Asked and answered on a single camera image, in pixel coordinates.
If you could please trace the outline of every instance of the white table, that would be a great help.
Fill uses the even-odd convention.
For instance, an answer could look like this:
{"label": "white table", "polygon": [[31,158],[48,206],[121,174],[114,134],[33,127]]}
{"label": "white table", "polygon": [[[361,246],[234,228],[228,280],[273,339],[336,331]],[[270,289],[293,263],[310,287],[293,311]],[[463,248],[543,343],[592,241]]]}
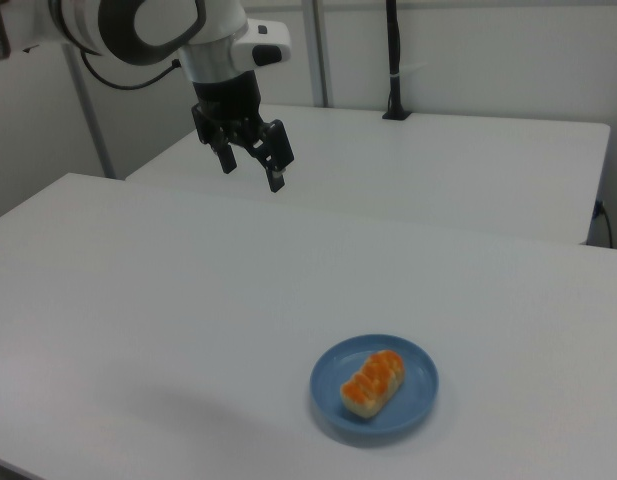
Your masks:
{"label": "white table", "polygon": [[192,133],[130,182],[442,227],[583,243],[609,127],[599,124],[263,106],[296,160],[273,195],[235,148],[225,176]]}
{"label": "white table", "polygon": [[[384,332],[438,401],[356,449],[314,362]],[[52,480],[617,479],[617,251],[68,176],[0,219],[0,461]]]}

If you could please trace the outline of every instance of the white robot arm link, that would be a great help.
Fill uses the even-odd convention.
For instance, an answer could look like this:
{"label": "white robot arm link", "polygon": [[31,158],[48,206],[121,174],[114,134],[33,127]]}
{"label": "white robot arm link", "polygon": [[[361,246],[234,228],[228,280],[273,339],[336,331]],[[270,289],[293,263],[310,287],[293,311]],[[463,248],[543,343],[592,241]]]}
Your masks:
{"label": "white robot arm link", "polygon": [[[182,12],[174,38],[155,41]],[[224,172],[236,167],[230,144],[238,145],[265,168],[271,190],[283,186],[294,157],[283,124],[259,116],[253,71],[290,58],[284,24],[248,19],[239,0],[0,0],[0,61],[46,42],[140,66],[177,53],[199,98],[199,138]]]}

